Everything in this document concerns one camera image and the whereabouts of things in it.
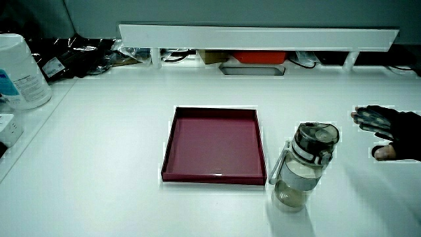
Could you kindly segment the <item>person's right hand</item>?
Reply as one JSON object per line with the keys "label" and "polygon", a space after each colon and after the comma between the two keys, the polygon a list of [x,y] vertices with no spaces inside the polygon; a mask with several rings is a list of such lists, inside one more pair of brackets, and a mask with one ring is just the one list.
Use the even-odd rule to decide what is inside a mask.
{"label": "person's right hand", "polygon": [[367,105],[356,107],[351,118],[360,129],[390,141],[387,145],[372,148],[371,154],[375,160],[420,160],[420,115]]}

